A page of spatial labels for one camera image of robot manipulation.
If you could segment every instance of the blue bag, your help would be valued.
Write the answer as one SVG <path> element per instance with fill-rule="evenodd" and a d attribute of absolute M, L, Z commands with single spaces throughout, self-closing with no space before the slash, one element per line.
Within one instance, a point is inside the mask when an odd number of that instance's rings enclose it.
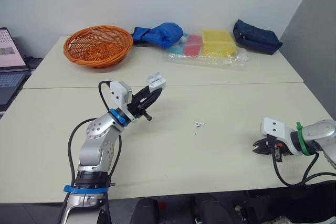
<path fill-rule="evenodd" d="M 183 31 L 175 23 L 163 23 L 153 29 L 136 27 L 132 34 L 134 44 L 151 42 L 169 48 L 182 37 Z"/>
<path fill-rule="evenodd" d="M 238 43 L 269 55 L 274 54 L 282 46 L 282 42 L 272 31 L 254 27 L 240 19 L 233 28 L 233 34 Z"/>

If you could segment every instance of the black cable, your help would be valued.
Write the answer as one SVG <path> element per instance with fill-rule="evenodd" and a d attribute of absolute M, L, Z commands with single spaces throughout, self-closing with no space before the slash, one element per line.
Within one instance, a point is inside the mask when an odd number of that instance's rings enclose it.
<path fill-rule="evenodd" d="M 104 196 L 105 196 L 105 211 L 106 211 L 107 219 L 109 221 L 109 224 L 112 224 L 110 206 L 109 206 L 109 196 L 108 196 L 107 192 L 104 193 Z"/>
<path fill-rule="evenodd" d="M 312 162 L 307 167 L 305 174 L 303 175 L 302 181 L 305 180 L 308 176 L 308 173 L 310 172 L 310 169 L 313 167 L 313 165 L 316 163 L 317 159 L 319 158 L 320 154 L 318 152 L 315 153 L 315 157 L 312 160 Z"/>
<path fill-rule="evenodd" d="M 67 205 L 69 195 L 70 195 L 70 192 L 67 192 L 67 194 L 66 194 L 66 196 L 65 196 L 65 198 L 63 200 L 63 203 L 62 203 L 62 206 L 61 206 L 61 212 L 60 212 L 60 214 L 58 216 L 58 220 L 57 220 L 58 224 L 61 224 L 61 222 L 62 222 L 62 217 L 63 217 L 64 209 L 65 209 L 65 207 Z"/>
<path fill-rule="evenodd" d="M 71 154 L 71 144 L 72 144 L 72 138 L 74 137 L 74 134 L 78 130 L 79 127 L 81 127 L 83 124 L 87 122 L 91 122 L 96 118 L 90 118 L 82 121 L 80 124 L 78 124 L 74 130 L 72 131 L 69 141 L 68 141 L 68 158 L 69 158 L 69 164 L 70 164 L 70 169 L 71 169 L 71 186 L 74 186 L 75 184 L 75 168 L 74 168 L 74 162 L 72 161 L 72 154 Z"/>
<path fill-rule="evenodd" d="M 111 177 L 114 173 L 114 170 L 116 169 L 116 166 L 117 166 L 117 163 L 118 163 L 118 160 L 119 160 L 119 157 L 120 157 L 121 146 L 122 146 L 122 140 L 121 140 L 121 136 L 119 135 L 119 149 L 118 149 L 118 153 L 117 153 L 116 159 L 114 161 L 114 164 L 112 166 L 112 170 L 109 174 L 109 177 L 108 177 L 108 180 L 107 180 L 108 185 L 106 185 L 106 187 L 110 187 Z M 109 223 L 112 224 L 110 208 L 109 208 L 109 196 L 108 196 L 107 193 L 104 193 L 104 196 L 105 196 L 105 209 L 106 209 L 107 218 L 109 220 Z"/>
<path fill-rule="evenodd" d="M 109 174 L 108 182 L 111 181 L 112 174 L 114 173 L 114 170 L 116 169 L 116 166 L 117 166 L 117 163 L 118 163 L 118 160 L 119 160 L 119 157 L 120 157 L 120 153 L 121 153 L 121 146 L 122 146 L 122 140 L 121 140 L 121 135 L 119 135 L 119 149 L 118 149 L 117 157 L 116 157 L 116 159 L 114 161 L 114 164 L 112 166 L 112 170 Z"/>
<path fill-rule="evenodd" d="M 277 165 L 277 161 L 276 161 L 276 158 L 275 158 L 275 154 L 274 152 L 272 153 L 272 160 L 273 160 L 273 167 L 274 167 L 274 170 L 275 170 L 275 173 L 277 174 L 279 180 L 285 185 L 285 186 L 315 186 L 315 185 L 321 185 L 321 184 L 325 184 L 325 183 L 329 183 L 329 182 L 335 182 L 336 180 L 328 180 L 326 182 L 320 182 L 320 183 L 316 183 L 316 184 L 308 184 L 306 185 L 306 182 L 312 180 L 313 178 L 316 178 L 316 177 L 319 177 L 319 176 L 335 176 L 336 177 L 336 173 L 316 173 L 316 174 L 313 174 L 305 179 L 302 179 L 302 181 L 296 183 L 296 184 L 290 184 L 290 183 L 287 183 L 283 178 L 282 176 L 280 175 L 280 172 L 279 172 L 279 169 L 278 169 L 278 165 Z M 309 173 L 309 170 L 312 168 L 312 166 L 315 164 L 317 158 L 316 156 L 314 157 L 314 159 L 312 160 L 312 162 L 309 164 L 308 168 L 306 169 L 305 171 L 305 175 Z"/>
<path fill-rule="evenodd" d="M 90 121 L 93 121 L 94 119 L 96 118 L 90 118 L 90 119 L 87 119 L 87 120 L 84 120 L 82 121 L 80 124 L 78 124 L 72 131 L 70 137 L 69 137 L 69 141 L 68 141 L 68 158 L 69 158 L 69 164 L 70 164 L 70 169 L 71 169 L 71 186 L 74 186 L 75 184 L 75 168 L 74 168 L 74 162 L 72 161 L 72 154 L 71 154 L 71 144 L 72 144 L 72 139 L 74 137 L 74 134 L 76 133 L 76 131 L 78 130 L 79 127 L 81 127 L 83 124 L 87 123 L 87 122 L 90 122 Z M 61 212 L 60 212 L 60 215 L 58 217 L 58 222 L 57 223 L 61 223 L 62 221 L 62 217 L 63 217 L 63 214 L 64 214 L 64 210 L 65 210 L 65 207 L 67 205 L 67 201 L 68 201 L 68 198 L 69 198 L 69 195 L 70 195 L 70 192 L 68 192 L 64 198 L 64 201 L 62 203 L 62 206 L 61 206 Z"/>
<path fill-rule="evenodd" d="M 101 98 L 101 100 L 103 101 L 104 106 L 105 106 L 105 108 L 107 109 L 107 111 L 110 111 L 110 108 L 108 107 L 108 105 L 107 105 L 107 103 L 106 103 L 106 101 L 105 101 L 104 95 L 103 95 L 103 93 L 102 93 L 102 91 L 101 91 L 101 85 L 102 85 L 102 84 L 106 84 L 107 86 L 110 87 L 110 83 L 111 83 L 111 81 L 101 81 L 101 82 L 98 84 L 98 90 L 99 90 L 100 98 Z"/>

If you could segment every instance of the gray wall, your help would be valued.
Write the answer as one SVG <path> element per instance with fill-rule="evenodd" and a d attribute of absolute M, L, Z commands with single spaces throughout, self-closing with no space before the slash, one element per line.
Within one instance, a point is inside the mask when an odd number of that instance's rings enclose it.
<path fill-rule="evenodd" d="M 335 119 L 336 0 L 303 0 L 281 41 L 282 54 Z"/>

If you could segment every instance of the white table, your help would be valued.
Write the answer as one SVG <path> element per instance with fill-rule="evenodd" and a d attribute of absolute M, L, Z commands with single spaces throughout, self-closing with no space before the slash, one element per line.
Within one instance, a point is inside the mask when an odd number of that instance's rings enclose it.
<path fill-rule="evenodd" d="M 145 77 L 160 71 L 168 86 L 209 84 L 288 83 L 302 82 L 283 55 L 249 52 L 249 63 L 244 70 L 230 70 L 173 64 L 164 60 L 164 51 L 153 47 L 133 47 L 118 65 L 107 69 L 79 66 L 63 54 L 67 37 L 61 37 L 40 66 L 24 85 L 32 88 L 96 87 L 102 80 L 124 81 L 142 87 Z"/>
<path fill-rule="evenodd" d="M 252 152 L 263 117 L 293 127 L 330 118 L 303 83 L 168 86 L 148 112 L 151 122 L 141 118 L 122 134 L 111 199 L 283 186 L 271 157 Z M 97 88 L 23 90 L 0 121 L 0 202 L 62 201 L 70 183 L 68 137 L 103 113 Z M 195 128 L 196 121 L 206 125 Z M 75 164 L 84 140 L 82 127 Z M 297 182 L 311 159 L 286 156 L 280 172 Z M 322 171 L 334 172 L 323 155 L 312 173 Z"/>

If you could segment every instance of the white wall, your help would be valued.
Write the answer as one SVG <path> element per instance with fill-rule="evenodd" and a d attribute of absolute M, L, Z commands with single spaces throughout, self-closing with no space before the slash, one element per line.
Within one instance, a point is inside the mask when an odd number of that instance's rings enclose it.
<path fill-rule="evenodd" d="M 232 30 L 240 18 L 282 35 L 302 0 L 0 0 L 0 27 L 18 37 L 24 53 L 44 57 L 61 35 L 113 24 L 178 23 L 185 31 Z"/>

